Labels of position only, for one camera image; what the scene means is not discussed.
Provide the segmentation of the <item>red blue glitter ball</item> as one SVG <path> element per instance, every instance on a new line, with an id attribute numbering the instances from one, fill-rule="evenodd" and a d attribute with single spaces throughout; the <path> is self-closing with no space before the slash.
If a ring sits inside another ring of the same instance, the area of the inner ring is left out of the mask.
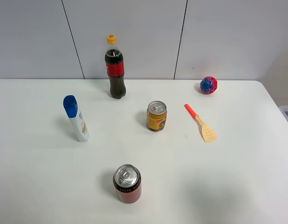
<path id="1" fill-rule="evenodd" d="M 205 94 L 214 93 L 217 90 L 217 87 L 218 81 L 212 76 L 207 76 L 200 82 L 200 89 Z"/>

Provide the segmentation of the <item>yellow drink can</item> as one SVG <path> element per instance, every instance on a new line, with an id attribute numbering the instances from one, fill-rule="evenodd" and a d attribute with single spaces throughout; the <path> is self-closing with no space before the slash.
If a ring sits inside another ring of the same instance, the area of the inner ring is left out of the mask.
<path id="1" fill-rule="evenodd" d="M 162 101 L 152 101 L 147 107 L 147 128 L 154 132 L 164 129 L 167 118 L 167 107 Z"/>

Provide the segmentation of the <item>white blue-capped shampoo bottle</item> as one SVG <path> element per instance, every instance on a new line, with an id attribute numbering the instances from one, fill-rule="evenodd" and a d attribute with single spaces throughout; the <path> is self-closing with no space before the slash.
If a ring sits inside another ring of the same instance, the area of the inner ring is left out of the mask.
<path id="1" fill-rule="evenodd" d="M 76 98 L 73 95 L 67 95 L 63 100 L 63 107 L 78 140 L 86 142 L 89 139 L 89 131 Z"/>

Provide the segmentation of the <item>orange-handled beige spatula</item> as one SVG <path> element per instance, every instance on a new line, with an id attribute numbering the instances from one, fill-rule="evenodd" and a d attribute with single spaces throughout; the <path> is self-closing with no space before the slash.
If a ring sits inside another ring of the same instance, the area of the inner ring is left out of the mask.
<path id="1" fill-rule="evenodd" d="M 188 104 L 185 104 L 184 107 L 200 125 L 201 135 L 202 135 L 204 142 L 209 143 L 209 142 L 214 142 L 215 140 L 217 140 L 218 136 L 216 132 L 209 125 L 204 123 L 202 119 L 199 117 L 199 115 Z"/>

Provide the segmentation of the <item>red soda can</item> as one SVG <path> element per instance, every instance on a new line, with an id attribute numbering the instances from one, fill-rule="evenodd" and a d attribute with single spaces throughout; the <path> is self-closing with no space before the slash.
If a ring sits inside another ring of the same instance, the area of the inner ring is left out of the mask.
<path id="1" fill-rule="evenodd" d="M 113 174 L 113 185 L 123 203 L 134 203 L 140 198 L 141 183 L 141 173 L 131 164 L 121 165 Z"/>

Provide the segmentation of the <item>cola bottle yellow cap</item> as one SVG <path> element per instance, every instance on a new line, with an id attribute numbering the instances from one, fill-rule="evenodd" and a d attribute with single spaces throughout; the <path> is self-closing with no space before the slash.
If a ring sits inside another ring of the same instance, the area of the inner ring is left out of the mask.
<path id="1" fill-rule="evenodd" d="M 107 44 L 108 49 L 104 59 L 110 81 L 110 94 L 115 99 L 121 99 L 126 94 L 123 54 L 117 47 L 116 35 L 108 35 Z"/>

